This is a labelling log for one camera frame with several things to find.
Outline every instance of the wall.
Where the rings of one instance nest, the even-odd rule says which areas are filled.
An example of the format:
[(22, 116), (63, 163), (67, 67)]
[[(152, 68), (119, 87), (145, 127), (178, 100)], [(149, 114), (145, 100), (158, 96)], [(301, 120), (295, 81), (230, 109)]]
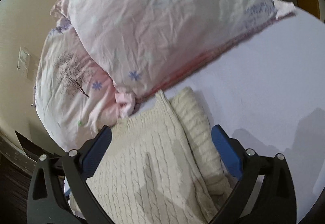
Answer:
[(325, 0), (318, 0), (320, 4), (321, 21), (325, 22)]
[[(50, 152), (62, 153), (30, 106), (43, 42), (55, 27), (55, 20), (49, 15), (55, 2), (0, 1), (0, 130), (19, 148), (15, 130)], [(32, 55), (27, 79), (17, 71), (20, 46)]]

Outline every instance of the blue flower print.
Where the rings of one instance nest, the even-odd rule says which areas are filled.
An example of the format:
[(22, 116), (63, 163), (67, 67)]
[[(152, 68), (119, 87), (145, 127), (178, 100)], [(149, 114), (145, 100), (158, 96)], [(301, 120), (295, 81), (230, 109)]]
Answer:
[(138, 81), (141, 79), (141, 74), (138, 74), (136, 71), (133, 71), (129, 73), (129, 77), (131, 78), (131, 80)]
[(66, 31), (66, 30), (69, 30), (70, 28), (71, 28), (71, 23), (70, 23), (70, 21), (67, 23), (67, 24), (65, 24), (65, 25), (60, 25), (60, 26), (58, 26), (58, 27), (56, 27), (56, 28), (54, 28), (54, 29), (52, 29), (50, 32), (49, 32), (49, 36), (51, 36), (51, 35), (54, 35), (54, 34), (57, 34), (57, 33), (60, 33), (60, 34), (62, 34), (64, 31)]
[(102, 88), (101, 82), (96, 81), (95, 83), (93, 83), (94, 90), (101, 90), (101, 88)]

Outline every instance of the wrinkled fabric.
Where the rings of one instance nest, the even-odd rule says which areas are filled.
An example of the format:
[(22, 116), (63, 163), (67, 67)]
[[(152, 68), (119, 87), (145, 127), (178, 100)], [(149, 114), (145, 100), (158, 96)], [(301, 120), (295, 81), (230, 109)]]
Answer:
[(134, 104), (133, 93), (117, 92), (71, 24), (50, 32), (39, 62), (35, 106), (49, 135), (63, 150), (79, 149), (104, 125), (130, 115)]
[(278, 19), (273, 0), (59, 0), (51, 14), (138, 101)]

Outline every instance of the wall socket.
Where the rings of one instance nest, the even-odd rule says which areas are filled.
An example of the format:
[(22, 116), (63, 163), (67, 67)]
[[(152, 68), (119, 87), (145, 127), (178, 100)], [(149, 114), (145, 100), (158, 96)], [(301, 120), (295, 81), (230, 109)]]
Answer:
[(25, 67), (25, 64), (18, 60), (18, 72), (25, 78), (27, 78), (28, 68)]

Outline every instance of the white bed sheet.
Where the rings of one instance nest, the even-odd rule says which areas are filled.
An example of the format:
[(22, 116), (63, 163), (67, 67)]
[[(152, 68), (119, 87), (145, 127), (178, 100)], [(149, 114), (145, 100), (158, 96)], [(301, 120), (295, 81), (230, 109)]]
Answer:
[[(283, 153), (299, 222), (325, 186), (325, 24), (297, 9), (167, 90), (191, 87), (211, 126), (244, 148)], [(151, 108), (154, 99), (142, 104)]]

